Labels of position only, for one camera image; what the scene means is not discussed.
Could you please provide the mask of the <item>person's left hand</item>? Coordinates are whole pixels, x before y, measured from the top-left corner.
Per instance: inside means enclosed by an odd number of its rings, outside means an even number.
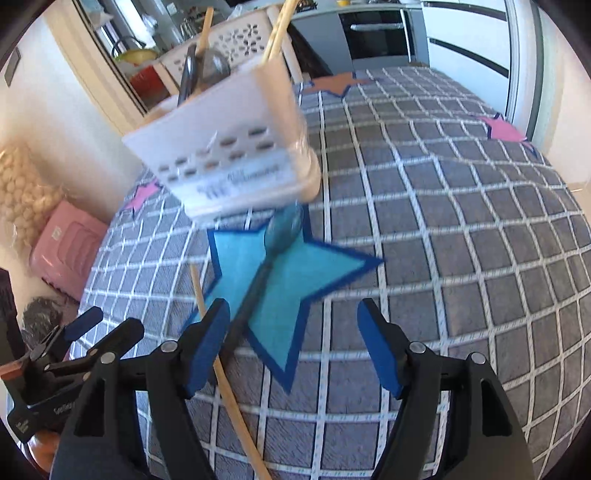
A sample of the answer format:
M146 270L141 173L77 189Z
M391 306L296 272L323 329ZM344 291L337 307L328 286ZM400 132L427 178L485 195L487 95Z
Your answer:
M60 435L49 430L38 431L27 442L32 459L42 471L51 471L59 442Z

